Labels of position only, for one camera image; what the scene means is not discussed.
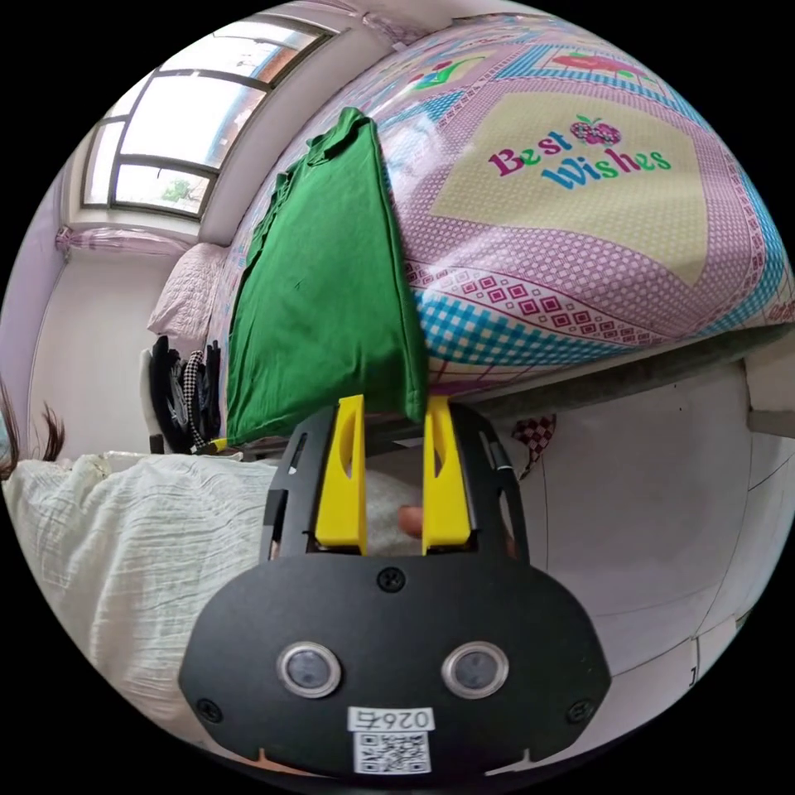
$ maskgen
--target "window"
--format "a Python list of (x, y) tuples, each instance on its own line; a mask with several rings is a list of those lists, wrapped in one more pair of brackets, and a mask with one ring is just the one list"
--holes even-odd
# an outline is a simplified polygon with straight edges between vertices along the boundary
[(81, 206), (201, 219), (248, 120), (330, 35), (257, 14), (172, 56), (97, 124)]

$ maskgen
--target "checkered cloth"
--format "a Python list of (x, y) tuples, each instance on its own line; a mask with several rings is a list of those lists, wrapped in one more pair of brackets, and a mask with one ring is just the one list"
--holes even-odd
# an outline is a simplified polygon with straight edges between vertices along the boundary
[(516, 423), (511, 432), (511, 437), (527, 445), (530, 453), (528, 465), (524, 468), (524, 472), (519, 475), (520, 480), (527, 476), (528, 472), (538, 462), (538, 459), (541, 458), (541, 453), (547, 448), (555, 433), (556, 426), (557, 415), (555, 414), (550, 417), (521, 420)]
[(185, 394), (185, 402), (188, 405), (188, 419), (190, 423), (190, 434), (193, 436), (194, 445), (199, 448), (206, 444), (206, 440), (199, 433), (198, 417), (193, 415), (193, 406), (197, 404), (196, 384), (199, 381), (199, 366), (204, 361), (204, 355), (200, 350), (195, 350), (185, 363), (182, 371), (182, 391)]

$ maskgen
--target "window frame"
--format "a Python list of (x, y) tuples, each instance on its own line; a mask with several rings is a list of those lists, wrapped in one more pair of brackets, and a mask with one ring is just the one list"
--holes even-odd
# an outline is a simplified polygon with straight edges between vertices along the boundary
[[(279, 41), (270, 41), (263, 38), (262, 41), (268, 41), (269, 43), (280, 46), (284, 49), (294, 50), (296, 52), (295, 57), (291, 58), (290, 61), (287, 64), (285, 64), (284, 67), (282, 67), (282, 69), (273, 78), (273, 80), (268, 82), (264, 80), (258, 80), (252, 77), (245, 77), (244, 75), (235, 75), (231, 72), (224, 72), (218, 70), (207, 70), (207, 69), (165, 69), (164, 70), (162, 69), (161, 66), (158, 66), (146, 78), (146, 82), (141, 87), (141, 90), (138, 92), (137, 97), (133, 100), (132, 105), (130, 106), (130, 109), (128, 110), (127, 113), (120, 114), (118, 116), (105, 116), (94, 125), (94, 129), (92, 130), (91, 133), (91, 140), (89, 143), (89, 147), (83, 162), (82, 175), (80, 178), (79, 208), (81, 210), (103, 210), (106, 212), (108, 211), (143, 212), (146, 214), (165, 215), (170, 218), (188, 219), (190, 221), (201, 222), (201, 220), (204, 217), (205, 211), (207, 210), (207, 206), (210, 203), (210, 199), (213, 195), (215, 185), (218, 182), (218, 179), (221, 176), (221, 173), (224, 169), (224, 166), (229, 161), (229, 158), (234, 152), (236, 146), (238, 146), (238, 142), (243, 138), (245, 133), (248, 131), (249, 125), (254, 122), (254, 120), (263, 111), (263, 108), (267, 106), (267, 101), (270, 98), (271, 94), (284, 82), (284, 80), (290, 74), (292, 74), (292, 72), (296, 69), (297, 66), (303, 63), (310, 55), (316, 53), (322, 46), (324, 46), (329, 41), (331, 41), (331, 39), (333, 39), (335, 36), (335, 33), (329, 30), (328, 28), (310, 24), (309, 22), (303, 22), (301, 20), (290, 19), (288, 17), (276, 17), (268, 14), (254, 14), (251, 17), (245, 17), (244, 19), (239, 21), (265, 22), (277, 25), (279, 27), (286, 27), (289, 30), (294, 31), (296, 33), (306, 33), (307, 35), (315, 36), (316, 38), (313, 42), (308, 44), (302, 50), (298, 50), (296, 47), (290, 47), (289, 45), (285, 45)], [(212, 78), (214, 80), (225, 80), (226, 82), (235, 83), (246, 88), (256, 89), (257, 91), (261, 91), (263, 94), (262, 98), (257, 103), (257, 107), (253, 110), (251, 115), (246, 119), (245, 123), (240, 128), (237, 136), (235, 137), (234, 141), (232, 141), (231, 145), (229, 146), (229, 150), (226, 152), (226, 155), (224, 156), (224, 161), (221, 163), (221, 166), (216, 168), (213, 166), (205, 166), (203, 163), (183, 161), (172, 157), (160, 157), (158, 155), (122, 154), (124, 139), (127, 136), (130, 123), (132, 122), (133, 117), (135, 116), (135, 113), (144, 97), (144, 94), (147, 92), (147, 89), (152, 84), (152, 81), (157, 78), (181, 77), (181, 76), (190, 76), (190, 75), (194, 75), (197, 77)], [(124, 126), (122, 127), (122, 131), (119, 134), (115, 152), (113, 153), (113, 165), (111, 166), (110, 178), (108, 180), (107, 199), (104, 202), (88, 202), (85, 200), (86, 198), (85, 192), (86, 192), (86, 187), (89, 184), (89, 178), (92, 176), (89, 173), (89, 168), (96, 153), (96, 146), (99, 139), (99, 134), (103, 127), (112, 123), (123, 123)], [(116, 191), (118, 188), (118, 173), (121, 166), (149, 166), (158, 169), (169, 169), (173, 171), (180, 171), (182, 173), (192, 176), (199, 176), (208, 180), (208, 184), (205, 189), (205, 193), (202, 196), (199, 209), (196, 212), (191, 212), (189, 210), (172, 209), (169, 207), (163, 207), (161, 205), (150, 205), (142, 202), (119, 201), (116, 198)]]

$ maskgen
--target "pink curtain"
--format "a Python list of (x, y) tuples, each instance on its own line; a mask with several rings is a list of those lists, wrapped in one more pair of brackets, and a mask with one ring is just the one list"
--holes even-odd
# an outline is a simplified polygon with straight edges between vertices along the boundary
[(64, 226), (55, 236), (55, 248), (62, 251), (66, 257), (69, 256), (70, 251), (75, 249), (90, 249), (91, 251), (179, 258), (190, 248), (190, 243), (140, 229), (97, 227), (75, 232), (68, 226)]

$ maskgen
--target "screw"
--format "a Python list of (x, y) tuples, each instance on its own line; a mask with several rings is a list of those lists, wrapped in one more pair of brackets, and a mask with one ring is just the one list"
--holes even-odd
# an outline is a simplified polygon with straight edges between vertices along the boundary
[(388, 566), (378, 574), (378, 587), (388, 594), (397, 594), (406, 585), (406, 575), (394, 566)]
[(594, 714), (594, 704), (587, 698), (580, 701), (575, 701), (568, 710), (566, 710), (566, 720), (569, 723), (582, 723), (583, 720), (588, 720)]
[(221, 712), (218, 705), (209, 698), (200, 698), (196, 702), (196, 711), (208, 723), (220, 723), (224, 719), (224, 714)]

